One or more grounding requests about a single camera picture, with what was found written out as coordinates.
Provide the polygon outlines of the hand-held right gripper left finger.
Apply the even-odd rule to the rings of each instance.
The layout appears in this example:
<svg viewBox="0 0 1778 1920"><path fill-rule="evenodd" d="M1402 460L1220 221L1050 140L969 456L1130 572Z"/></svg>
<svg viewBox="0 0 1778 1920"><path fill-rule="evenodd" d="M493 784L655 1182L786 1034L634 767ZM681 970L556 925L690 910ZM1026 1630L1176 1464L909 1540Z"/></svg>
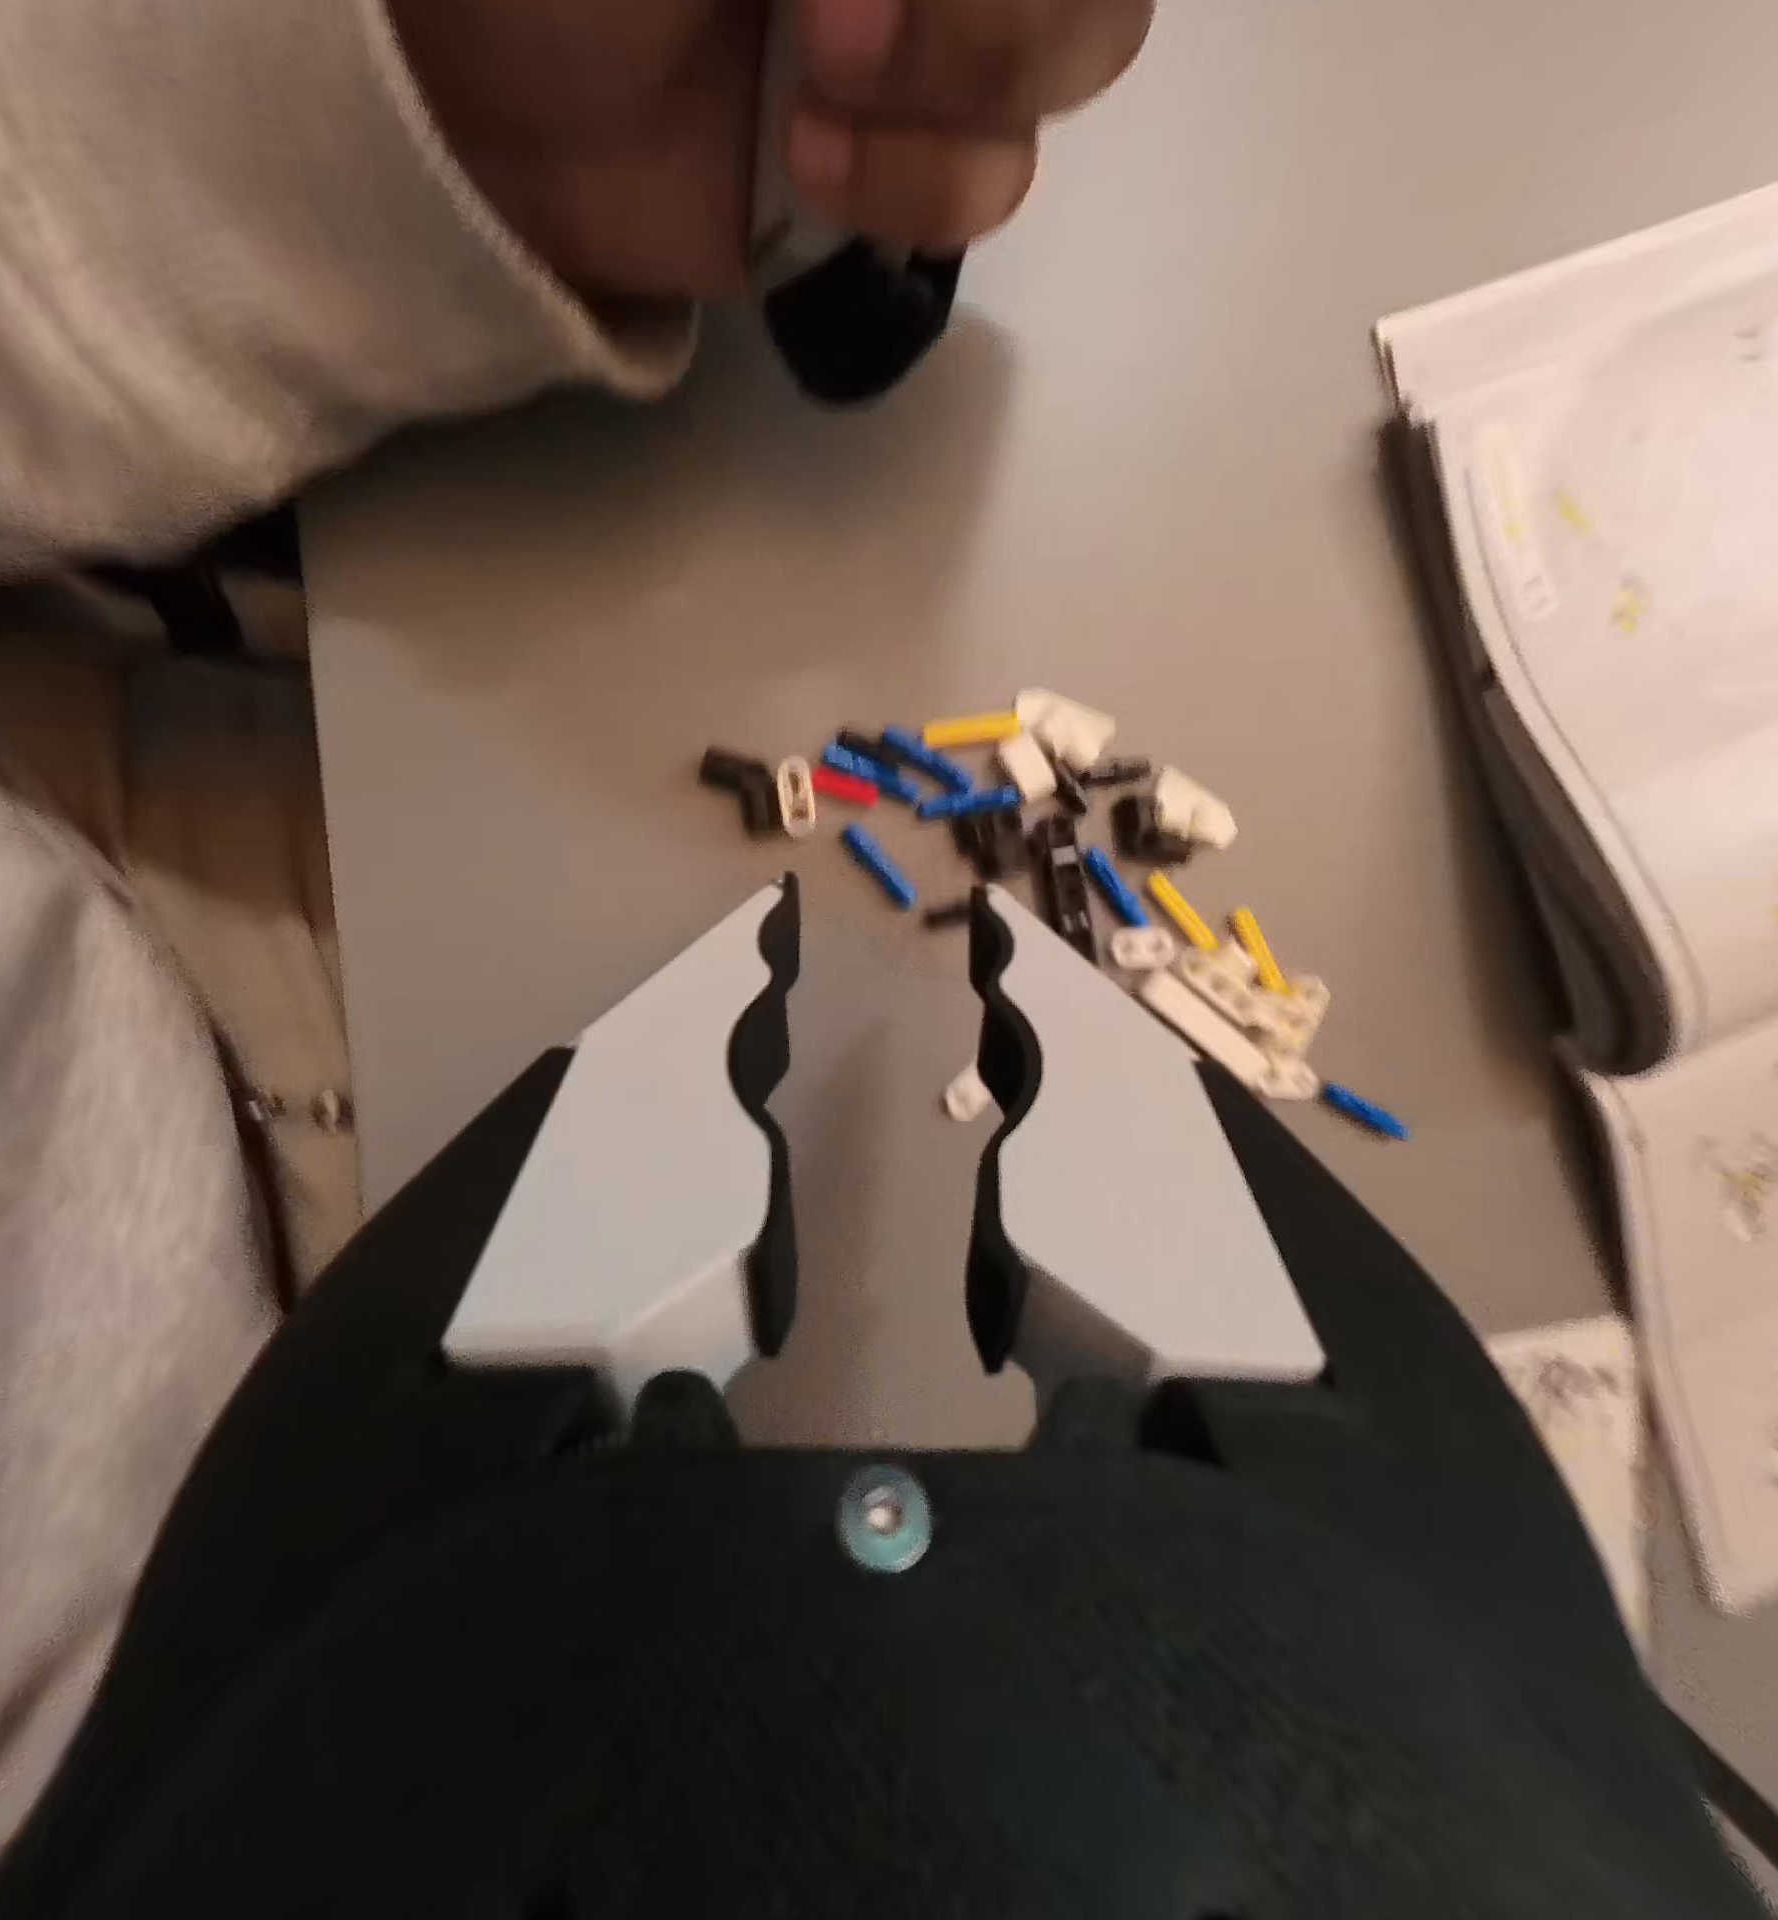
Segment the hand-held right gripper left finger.
<svg viewBox="0 0 1778 1920"><path fill-rule="evenodd" d="M799 1259L772 1099L800 968L794 875L587 1025L445 1330L469 1369L579 1365L620 1410L780 1356Z"/></svg>

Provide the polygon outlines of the pile of lego pieces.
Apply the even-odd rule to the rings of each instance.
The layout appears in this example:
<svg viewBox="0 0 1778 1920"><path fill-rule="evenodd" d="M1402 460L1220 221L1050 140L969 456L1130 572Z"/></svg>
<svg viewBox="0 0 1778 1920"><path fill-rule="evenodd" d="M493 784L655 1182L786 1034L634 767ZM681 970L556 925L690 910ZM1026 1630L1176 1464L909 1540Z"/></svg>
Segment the pile of lego pieces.
<svg viewBox="0 0 1778 1920"><path fill-rule="evenodd" d="M808 838L832 809L847 859L880 900L927 929L969 925L970 895L922 900L880 831L863 822L879 806L901 808L948 837L980 887L1020 879L1055 938L1252 1092L1318 1102L1374 1140L1408 1140L1397 1115L1316 1070L1329 989L1287 972L1250 908L1213 925L1184 892L1192 856L1233 849L1230 803L1177 767L1116 755L1116 732L1109 713L1028 686L1000 710L839 728L808 755L713 744L694 777L735 803L749 838Z"/></svg>

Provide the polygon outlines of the person's left hand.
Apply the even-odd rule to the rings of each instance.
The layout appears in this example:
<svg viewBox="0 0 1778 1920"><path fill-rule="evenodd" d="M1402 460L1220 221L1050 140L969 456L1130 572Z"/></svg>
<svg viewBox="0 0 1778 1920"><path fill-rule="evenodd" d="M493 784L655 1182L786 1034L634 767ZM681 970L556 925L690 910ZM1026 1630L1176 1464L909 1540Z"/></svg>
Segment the person's left hand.
<svg viewBox="0 0 1778 1920"><path fill-rule="evenodd" d="M767 160L815 220L963 252L1045 124L1116 85L1147 3L415 3L392 24L456 163L569 290L729 293Z"/></svg>

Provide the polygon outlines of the lego instruction booklet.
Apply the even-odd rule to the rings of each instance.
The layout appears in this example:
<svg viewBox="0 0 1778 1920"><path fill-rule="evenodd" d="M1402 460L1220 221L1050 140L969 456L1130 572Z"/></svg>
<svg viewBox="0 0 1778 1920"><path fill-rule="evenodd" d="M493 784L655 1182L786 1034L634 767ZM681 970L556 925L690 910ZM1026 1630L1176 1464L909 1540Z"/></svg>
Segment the lego instruction booklet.
<svg viewBox="0 0 1778 1920"><path fill-rule="evenodd" d="M1382 317L1703 1584L1778 1601L1778 183Z"/></svg>

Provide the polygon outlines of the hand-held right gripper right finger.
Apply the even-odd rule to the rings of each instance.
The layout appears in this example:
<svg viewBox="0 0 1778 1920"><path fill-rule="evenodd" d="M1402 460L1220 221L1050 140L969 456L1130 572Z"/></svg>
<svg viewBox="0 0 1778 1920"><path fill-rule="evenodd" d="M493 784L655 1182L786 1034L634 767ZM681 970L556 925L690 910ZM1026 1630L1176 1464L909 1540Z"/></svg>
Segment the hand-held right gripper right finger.
<svg viewBox="0 0 1778 1920"><path fill-rule="evenodd" d="M1045 1403L1073 1379L1304 1386L1328 1356L1204 1062L995 886L974 894L974 1350Z"/></svg>

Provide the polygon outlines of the person's grey hoodie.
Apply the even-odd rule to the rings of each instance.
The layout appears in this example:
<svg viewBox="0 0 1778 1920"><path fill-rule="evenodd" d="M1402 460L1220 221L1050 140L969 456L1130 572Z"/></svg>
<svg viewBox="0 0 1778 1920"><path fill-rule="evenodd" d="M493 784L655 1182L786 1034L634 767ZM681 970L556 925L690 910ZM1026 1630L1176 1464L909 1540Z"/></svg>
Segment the person's grey hoodie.
<svg viewBox="0 0 1778 1920"><path fill-rule="evenodd" d="M125 889L0 788L0 1854L270 1329L210 1023Z"/></svg>

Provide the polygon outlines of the person's left forearm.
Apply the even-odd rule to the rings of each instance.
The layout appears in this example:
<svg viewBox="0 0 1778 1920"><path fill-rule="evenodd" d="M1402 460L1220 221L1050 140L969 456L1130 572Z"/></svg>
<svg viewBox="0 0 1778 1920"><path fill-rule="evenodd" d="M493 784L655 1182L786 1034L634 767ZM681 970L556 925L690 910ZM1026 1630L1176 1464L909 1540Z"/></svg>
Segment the person's left forearm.
<svg viewBox="0 0 1778 1920"><path fill-rule="evenodd" d="M181 553L423 419L655 400L693 342L533 258L382 5L0 3L0 586Z"/></svg>

